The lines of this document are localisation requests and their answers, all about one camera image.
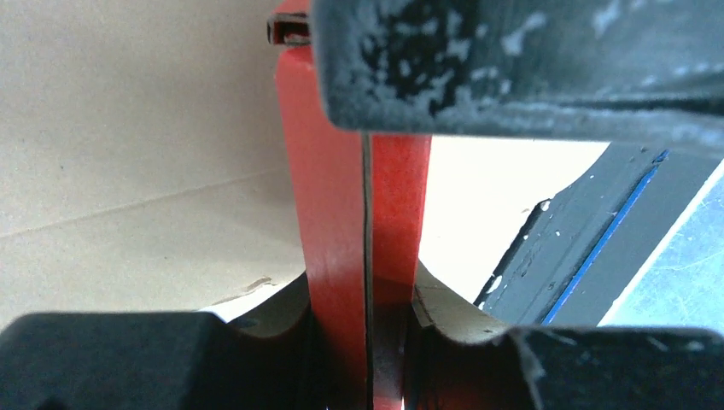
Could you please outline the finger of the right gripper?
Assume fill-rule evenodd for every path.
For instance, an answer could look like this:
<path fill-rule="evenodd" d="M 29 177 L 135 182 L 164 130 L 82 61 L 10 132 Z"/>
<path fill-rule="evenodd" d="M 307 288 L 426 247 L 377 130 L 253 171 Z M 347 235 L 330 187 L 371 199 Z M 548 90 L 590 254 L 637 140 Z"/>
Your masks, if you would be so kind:
<path fill-rule="evenodd" d="M 316 1 L 310 29 L 344 129 L 723 139 L 720 1 Z"/>

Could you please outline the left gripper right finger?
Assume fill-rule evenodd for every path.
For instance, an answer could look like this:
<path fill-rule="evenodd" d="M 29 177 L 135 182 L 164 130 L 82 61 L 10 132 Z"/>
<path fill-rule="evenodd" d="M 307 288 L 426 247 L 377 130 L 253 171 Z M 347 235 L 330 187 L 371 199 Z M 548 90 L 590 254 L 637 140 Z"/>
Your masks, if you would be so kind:
<path fill-rule="evenodd" d="M 408 409 L 720 409 L 723 338 L 701 328 L 424 319 Z"/>

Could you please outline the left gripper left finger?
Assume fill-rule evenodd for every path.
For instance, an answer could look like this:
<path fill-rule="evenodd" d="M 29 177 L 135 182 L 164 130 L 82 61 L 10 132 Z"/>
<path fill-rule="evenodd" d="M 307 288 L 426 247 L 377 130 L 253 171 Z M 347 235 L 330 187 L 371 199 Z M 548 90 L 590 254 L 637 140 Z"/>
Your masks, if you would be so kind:
<path fill-rule="evenodd" d="M 1 334 L 4 409 L 325 409 L 307 308 L 34 313 Z"/>

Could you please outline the red paper box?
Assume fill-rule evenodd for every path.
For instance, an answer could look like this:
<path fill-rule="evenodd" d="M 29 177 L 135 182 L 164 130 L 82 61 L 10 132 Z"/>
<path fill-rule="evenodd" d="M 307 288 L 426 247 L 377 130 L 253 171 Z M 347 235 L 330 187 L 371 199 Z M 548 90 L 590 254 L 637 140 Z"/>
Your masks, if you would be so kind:
<path fill-rule="evenodd" d="M 267 22 L 328 409 L 401 409 L 430 136 L 347 132 L 322 109 L 308 1 Z"/>

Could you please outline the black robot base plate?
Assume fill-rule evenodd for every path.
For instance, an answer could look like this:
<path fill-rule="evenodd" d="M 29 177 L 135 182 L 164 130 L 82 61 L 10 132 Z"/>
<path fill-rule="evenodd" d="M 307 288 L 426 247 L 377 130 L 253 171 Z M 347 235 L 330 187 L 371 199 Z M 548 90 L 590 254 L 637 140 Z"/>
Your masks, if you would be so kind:
<path fill-rule="evenodd" d="M 610 145 L 530 213 L 476 306 L 510 324 L 596 325 L 719 164 Z"/>

